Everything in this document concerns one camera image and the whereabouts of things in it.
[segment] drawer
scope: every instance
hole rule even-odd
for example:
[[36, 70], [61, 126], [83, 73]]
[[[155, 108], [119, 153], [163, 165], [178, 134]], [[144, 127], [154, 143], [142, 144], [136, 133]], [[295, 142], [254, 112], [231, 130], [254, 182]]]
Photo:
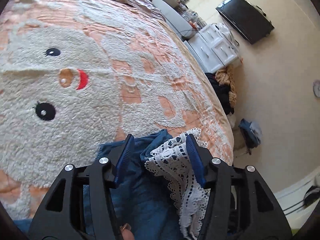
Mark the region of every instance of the drawer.
[[202, 69], [202, 71], [204, 73], [207, 73], [208, 70], [207, 68], [204, 66], [203, 62], [201, 61], [201, 59], [199, 58], [198, 54], [196, 54], [196, 52], [194, 51], [194, 49], [190, 46], [190, 44], [187, 41], [183, 42], [185, 44], [185, 46], [187, 46], [188, 50], [190, 51], [190, 53], [193, 55], [193, 57], [195, 58], [195, 60], [197, 61], [197, 63], [199, 64], [200, 68]]
[[224, 65], [217, 55], [208, 47], [207, 43], [202, 40], [203, 38], [196, 34], [188, 42], [193, 50], [196, 52], [200, 60], [203, 62], [208, 72], [214, 73]]
[[204, 30], [201, 30], [200, 35], [204, 38], [209, 46], [214, 46], [223, 39], [216, 27], [212, 25], [209, 25]]
[[226, 66], [237, 58], [237, 54], [226, 41], [220, 41], [211, 48], [219, 57], [222, 63]]

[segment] pile of clothes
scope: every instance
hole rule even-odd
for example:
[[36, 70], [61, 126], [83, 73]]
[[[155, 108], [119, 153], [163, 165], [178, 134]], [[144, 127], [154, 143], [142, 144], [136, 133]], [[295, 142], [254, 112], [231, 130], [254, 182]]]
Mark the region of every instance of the pile of clothes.
[[226, 115], [234, 113], [236, 105], [236, 87], [233, 79], [233, 67], [218, 70], [215, 74], [205, 73], [222, 105]]

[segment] cream wall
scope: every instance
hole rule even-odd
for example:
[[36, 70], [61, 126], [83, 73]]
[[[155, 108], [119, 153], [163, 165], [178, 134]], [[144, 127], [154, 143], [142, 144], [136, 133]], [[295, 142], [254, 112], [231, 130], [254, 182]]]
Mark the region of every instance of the cream wall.
[[[222, 0], [190, 0], [207, 22], [221, 22]], [[262, 144], [235, 165], [256, 166], [276, 192], [320, 166], [320, 100], [312, 92], [320, 79], [320, 32], [293, 0], [248, 0], [261, 7], [275, 30], [250, 45], [236, 31], [244, 66], [235, 71], [236, 116], [256, 120]]]

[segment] bed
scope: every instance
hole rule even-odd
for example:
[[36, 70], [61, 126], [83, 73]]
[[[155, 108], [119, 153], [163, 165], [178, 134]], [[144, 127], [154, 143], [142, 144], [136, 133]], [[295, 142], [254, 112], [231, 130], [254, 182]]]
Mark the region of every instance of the bed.
[[33, 217], [61, 168], [99, 144], [201, 129], [233, 162], [228, 119], [148, 0], [10, 0], [0, 15], [0, 200]]

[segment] metal screw head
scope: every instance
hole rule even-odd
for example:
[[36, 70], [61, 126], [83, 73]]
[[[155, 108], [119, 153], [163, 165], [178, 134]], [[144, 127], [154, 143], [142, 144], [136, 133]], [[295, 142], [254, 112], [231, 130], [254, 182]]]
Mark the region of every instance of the metal screw head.
[[66, 165], [66, 166], [64, 167], [64, 169], [65, 169], [66, 171], [71, 171], [71, 170], [73, 169], [73, 165], [72, 165], [72, 164], [68, 164], [68, 165]]
[[221, 163], [221, 160], [218, 158], [213, 158], [211, 161], [213, 164], [220, 164]]
[[99, 162], [101, 163], [101, 164], [105, 164], [105, 163], [107, 163], [109, 161], [109, 159], [107, 158], [107, 157], [102, 157], [100, 160], [99, 160]]
[[254, 171], [256, 170], [256, 168], [253, 167], [252, 165], [249, 165], [249, 166], [247, 167], [247, 170], [250, 171], [250, 172], [254, 172]]

